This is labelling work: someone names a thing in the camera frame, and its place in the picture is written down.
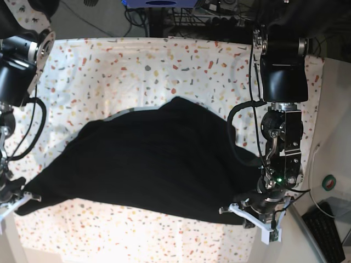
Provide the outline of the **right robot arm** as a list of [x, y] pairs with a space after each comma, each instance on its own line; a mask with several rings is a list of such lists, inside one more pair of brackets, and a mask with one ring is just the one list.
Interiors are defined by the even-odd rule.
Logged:
[[11, 180], [5, 141], [15, 132], [14, 107], [40, 105], [36, 90], [55, 41], [50, 19], [59, 1], [1, 1], [1, 203], [24, 197], [24, 178]]

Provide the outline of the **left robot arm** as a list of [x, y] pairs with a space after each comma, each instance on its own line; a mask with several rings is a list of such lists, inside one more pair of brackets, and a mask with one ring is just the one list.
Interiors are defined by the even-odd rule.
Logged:
[[244, 226], [277, 227], [276, 215], [289, 205], [287, 191], [296, 191], [302, 173], [303, 137], [300, 102], [308, 100], [305, 57], [309, 41], [325, 27], [333, 10], [347, 9], [350, 1], [260, 1], [253, 22], [249, 74], [256, 76], [258, 100], [235, 106], [228, 123], [245, 108], [267, 106], [255, 122], [256, 136], [266, 139], [258, 157], [241, 163], [258, 168], [255, 190], [236, 195], [233, 213]]

